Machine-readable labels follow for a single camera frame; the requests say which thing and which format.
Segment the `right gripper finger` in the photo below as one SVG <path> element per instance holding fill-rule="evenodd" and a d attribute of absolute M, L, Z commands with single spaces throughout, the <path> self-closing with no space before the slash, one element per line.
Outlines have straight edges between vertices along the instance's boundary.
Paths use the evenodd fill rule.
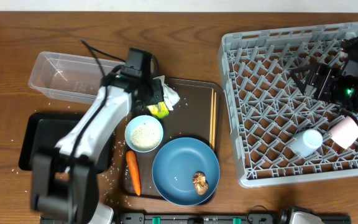
<path fill-rule="evenodd" d="M 291 74 L 296 74 L 296 73 L 301 73 L 301 72 L 306 72 L 308 70 L 311 69 L 311 65 L 305 65 L 302 67 L 298 67 L 298 68 L 294 68 L 290 71 Z"/>
<path fill-rule="evenodd" d="M 291 79 L 295 82 L 300 92 L 304 93 L 306 89 L 306 85 L 297 77 L 296 73 L 291 73 L 290 76 Z"/>

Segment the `green yellow snack wrapper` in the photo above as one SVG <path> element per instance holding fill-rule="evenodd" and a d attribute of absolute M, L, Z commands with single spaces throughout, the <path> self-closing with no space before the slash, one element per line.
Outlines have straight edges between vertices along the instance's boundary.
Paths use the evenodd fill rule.
<path fill-rule="evenodd" d="M 158 119 L 163 119 L 169 115 L 169 110 L 163 101 L 158 102 L 156 105 L 149 105 L 147 106 L 147 109 L 150 111 L 152 116 Z"/>

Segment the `white napkin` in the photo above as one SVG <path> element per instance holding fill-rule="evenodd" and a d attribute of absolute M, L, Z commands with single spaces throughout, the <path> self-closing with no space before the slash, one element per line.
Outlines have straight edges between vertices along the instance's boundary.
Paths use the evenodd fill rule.
<path fill-rule="evenodd" d="M 166 83 L 165 83 L 165 76 L 159 76 L 157 77 L 162 84 L 162 88 L 163 88 L 163 100 L 165 105 L 167 106 L 169 111 L 173 111 L 173 107 L 179 102 L 180 97 L 178 95 L 178 93 L 170 88 Z"/>

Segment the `light blue cup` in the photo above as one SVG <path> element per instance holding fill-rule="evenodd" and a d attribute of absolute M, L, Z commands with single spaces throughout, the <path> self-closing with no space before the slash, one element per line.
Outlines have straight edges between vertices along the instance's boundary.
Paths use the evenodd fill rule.
<path fill-rule="evenodd" d="M 297 133 L 292 139 L 288 147 L 300 157 L 307 157 L 314 153 L 323 143 L 323 136 L 315 129 Z"/>

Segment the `pink cup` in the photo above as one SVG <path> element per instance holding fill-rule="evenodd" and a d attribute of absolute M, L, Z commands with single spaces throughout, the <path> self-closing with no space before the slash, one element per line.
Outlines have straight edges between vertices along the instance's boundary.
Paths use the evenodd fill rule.
<path fill-rule="evenodd" d="M 347 149 L 358 138 L 358 125 L 350 116 L 347 116 L 333 126 L 328 134 L 337 145 Z"/>

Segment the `orange carrot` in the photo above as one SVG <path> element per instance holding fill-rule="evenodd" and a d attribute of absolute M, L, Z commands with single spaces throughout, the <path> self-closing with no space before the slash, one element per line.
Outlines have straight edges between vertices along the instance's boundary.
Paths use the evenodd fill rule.
<path fill-rule="evenodd" d="M 136 195 L 141 195 L 141 183 L 140 183 L 140 174 L 139 167 L 137 163 L 137 158 L 134 151 L 126 152 L 126 162 L 129 168 L 129 172 L 132 179 L 132 184 L 135 190 Z"/>

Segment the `large blue plate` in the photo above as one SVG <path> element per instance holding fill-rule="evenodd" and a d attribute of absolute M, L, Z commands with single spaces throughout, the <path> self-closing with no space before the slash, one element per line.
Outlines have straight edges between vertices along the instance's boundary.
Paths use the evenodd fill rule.
<path fill-rule="evenodd" d="M 206 176 L 208 189 L 199 195 L 193 185 L 197 172 Z M 152 166 L 155 188 L 167 201 L 180 206 L 207 203 L 220 179 L 220 167 L 214 151 L 195 138 L 178 138 L 166 143 L 155 156 Z"/>

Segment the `brown mushroom scrap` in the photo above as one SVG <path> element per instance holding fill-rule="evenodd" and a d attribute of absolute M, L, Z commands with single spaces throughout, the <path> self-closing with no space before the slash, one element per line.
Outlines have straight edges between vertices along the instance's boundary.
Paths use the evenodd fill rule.
<path fill-rule="evenodd" d="M 196 172 L 193 176 L 193 185 L 198 195 L 204 195 L 209 189 L 206 176 L 202 172 Z"/>

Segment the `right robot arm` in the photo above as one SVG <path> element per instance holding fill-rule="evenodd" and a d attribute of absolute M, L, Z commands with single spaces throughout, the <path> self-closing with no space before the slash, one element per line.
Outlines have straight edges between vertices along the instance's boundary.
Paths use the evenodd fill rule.
<path fill-rule="evenodd" d="M 348 112 L 358 113 L 358 77 L 345 75 L 346 67 L 352 62 L 358 64 L 358 37 L 341 42 L 345 65 L 334 68 L 323 63 L 311 63 L 294 68 L 290 76 L 302 94 L 314 99 L 341 106 Z"/>

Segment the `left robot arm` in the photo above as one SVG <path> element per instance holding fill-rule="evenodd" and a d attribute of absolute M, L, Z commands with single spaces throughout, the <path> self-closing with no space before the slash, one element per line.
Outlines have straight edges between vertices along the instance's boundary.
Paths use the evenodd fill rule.
<path fill-rule="evenodd" d="M 113 209 L 99 202 L 96 164 L 133 103 L 163 100 L 158 75 L 123 66 L 103 75 L 96 99 L 77 125 L 54 147 L 33 154 L 31 209 L 65 223 L 112 222 Z"/>

